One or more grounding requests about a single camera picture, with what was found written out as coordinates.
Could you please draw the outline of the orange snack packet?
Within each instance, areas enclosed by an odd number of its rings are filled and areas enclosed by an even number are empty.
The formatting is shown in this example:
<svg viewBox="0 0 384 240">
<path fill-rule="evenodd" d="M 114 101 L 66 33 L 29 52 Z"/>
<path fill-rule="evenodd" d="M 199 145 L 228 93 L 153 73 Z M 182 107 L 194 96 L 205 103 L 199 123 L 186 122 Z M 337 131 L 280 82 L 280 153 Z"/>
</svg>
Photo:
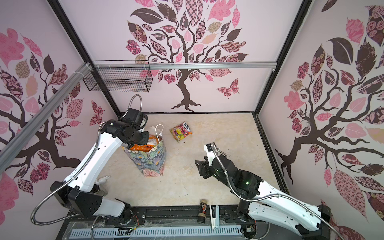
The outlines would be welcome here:
<svg viewBox="0 0 384 240">
<path fill-rule="evenodd" d="M 161 140 L 162 140 L 162 137 L 160 136 L 149 135 L 149 140 L 146 145 L 133 145 L 129 150 L 149 152 L 152 148 L 156 147 Z"/>
</svg>

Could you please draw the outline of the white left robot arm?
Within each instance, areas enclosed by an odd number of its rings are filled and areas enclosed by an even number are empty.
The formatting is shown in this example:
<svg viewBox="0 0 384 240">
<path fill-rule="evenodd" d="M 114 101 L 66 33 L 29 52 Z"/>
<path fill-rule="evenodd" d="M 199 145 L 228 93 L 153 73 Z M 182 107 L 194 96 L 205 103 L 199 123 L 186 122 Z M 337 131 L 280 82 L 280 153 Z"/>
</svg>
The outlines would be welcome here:
<svg viewBox="0 0 384 240">
<path fill-rule="evenodd" d="M 147 122 L 148 116 L 141 108 L 128 107 L 118 119 L 101 123 L 96 142 L 85 158 L 62 182 L 54 182 L 51 193 L 33 209 L 30 216 L 32 224 L 47 226 L 76 217 L 109 217 L 119 224 L 127 225 L 133 216 L 130 204 L 97 194 L 97 178 L 118 148 L 148 143 L 149 132 L 144 130 Z M 36 219 L 36 214 L 51 197 L 55 197 L 72 214 L 57 220 L 40 222 Z"/>
</svg>

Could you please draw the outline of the floral paper gift bag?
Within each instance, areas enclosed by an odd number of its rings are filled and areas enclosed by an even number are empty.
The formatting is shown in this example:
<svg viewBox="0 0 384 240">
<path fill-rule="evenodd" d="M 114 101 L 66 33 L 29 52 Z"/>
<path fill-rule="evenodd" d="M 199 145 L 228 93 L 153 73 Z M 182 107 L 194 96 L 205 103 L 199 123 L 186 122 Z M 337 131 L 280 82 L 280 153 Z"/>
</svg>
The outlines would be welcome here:
<svg viewBox="0 0 384 240">
<path fill-rule="evenodd" d="M 162 137 L 160 143 L 149 152 L 130 151 L 128 148 L 121 146 L 123 151 L 145 177 L 161 177 L 164 173 L 166 147 L 162 135 L 163 130 L 164 126 L 162 124 L 148 129 L 150 135 Z"/>
</svg>

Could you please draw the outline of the yellow-pink Fox's candy packet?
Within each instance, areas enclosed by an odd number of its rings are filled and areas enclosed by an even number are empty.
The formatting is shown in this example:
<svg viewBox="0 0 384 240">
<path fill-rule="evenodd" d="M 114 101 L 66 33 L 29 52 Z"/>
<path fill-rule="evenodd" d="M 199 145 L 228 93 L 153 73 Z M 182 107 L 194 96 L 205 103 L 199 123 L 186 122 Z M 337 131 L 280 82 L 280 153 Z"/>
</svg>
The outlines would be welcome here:
<svg viewBox="0 0 384 240">
<path fill-rule="evenodd" d="M 190 126 L 186 122 L 183 122 L 177 125 L 176 127 L 171 128 L 170 133 L 177 142 L 180 142 L 187 136 L 193 134 Z"/>
</svg>

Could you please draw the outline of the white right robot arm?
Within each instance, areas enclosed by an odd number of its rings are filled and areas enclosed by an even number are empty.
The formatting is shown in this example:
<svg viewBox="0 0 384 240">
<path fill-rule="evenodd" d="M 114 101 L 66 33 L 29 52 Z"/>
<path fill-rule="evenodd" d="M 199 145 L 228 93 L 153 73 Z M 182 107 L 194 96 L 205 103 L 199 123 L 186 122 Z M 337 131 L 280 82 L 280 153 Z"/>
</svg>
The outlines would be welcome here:
<svg viewBox="0 0 384 240">
<path fill-rule="evenodd" d="M 331 209 L 310 205 L 276 189 L 261 177 L 238 169 L 215 143 L 204 145 L 206 156 L 195 161 L 204 179 L 215 178 L 239 200 L 237 215 L 242 221 L 254 220 L 290 230 L 303 240 L 329 240 L 331 233 L 343 239 L 331 225 Z"/>
</svg>

